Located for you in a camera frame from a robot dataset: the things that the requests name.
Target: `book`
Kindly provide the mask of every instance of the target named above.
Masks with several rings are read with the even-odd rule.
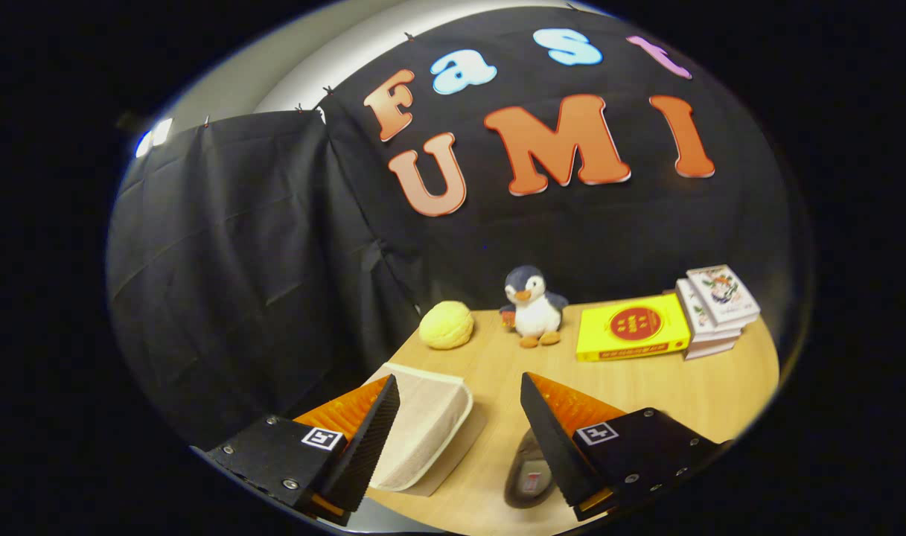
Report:
[[[677,280],[677,300],[681,304],[688,326],[691,327],[691,342],[698,340],[726,339],[729,336],[741,335],[741,329],[749,322],[746,319],[728,322],[721,329],[711,319],[710,313],[704,310],[704,305],[687,279]]]
[[[730,340],[710,340],[710,342],[695,344],[693,347],[689,346],[687,352],[684,354],[684,360],[694,360],[698,357],[712,356],[714,354],[726,352],[734,348],[736,342],[738,342],[738,338],[735,336],[735,338]]]
[[[677,295],[648,296],[583,310],[575,353],[581,362],[623,360],[684,350],[690,339]]]
[[[727,329],[728,322],[758,318],[760,307],[726,264],[688,270],[687,275],[717,329]]]

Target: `white tray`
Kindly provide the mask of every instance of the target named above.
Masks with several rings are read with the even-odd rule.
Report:
[[[384,363],[366,383],[393,374],[399,411],[370,486],[404,491],[416,484],[448,447],[473,410],[473,393],[462,377]]]

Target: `yellow ball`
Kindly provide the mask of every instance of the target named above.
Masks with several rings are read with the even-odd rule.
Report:
[[[461,301],[440,301],[419,322],[419,339],[426,346],[449,350],[465,344],[473,335],[473,315]]]

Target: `stuffed penguin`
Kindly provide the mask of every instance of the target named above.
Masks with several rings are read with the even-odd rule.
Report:
[[[520,345],[523,348],[535,348],[539,342],[558,342],[562,309],[569,301],[546,292],[545,278],[538,268],[524,265],[511,271],[506,277],[506,298],[513,304],[501,308],[500,313],[506,325],[514,325],[515,331],[522,336]]]

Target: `gray slipper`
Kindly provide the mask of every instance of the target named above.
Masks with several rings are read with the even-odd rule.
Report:
[[[529,430],[518,444],[518,451],[506,480],[505,499],[512,508],[533,508],[548,498],[555,488],[555,480],[542,449]]]

